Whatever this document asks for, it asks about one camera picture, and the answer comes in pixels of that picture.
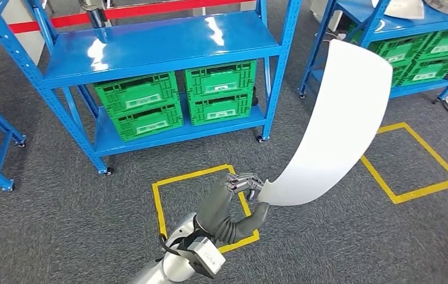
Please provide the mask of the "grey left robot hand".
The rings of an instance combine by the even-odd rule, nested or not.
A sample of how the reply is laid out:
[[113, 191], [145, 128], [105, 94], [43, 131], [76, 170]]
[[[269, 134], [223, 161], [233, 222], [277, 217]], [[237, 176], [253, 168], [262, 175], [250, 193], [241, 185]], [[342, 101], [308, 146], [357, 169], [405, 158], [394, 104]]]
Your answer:
[[269, 203], [260, 202], [250, 216], [238, 222], [231, 220], [229, 205], [232, 198], [243, 191], [249, 191], [248, 200], [251, 200], [263, 185], [263, 181], [254, 173], [237, 175], [227, 172], [217, 188], [212, 189], [202, 203], [196, 215], [198, 226], [214, 239], [226, 244], [237, 243], [249, 237], [265, 222]]

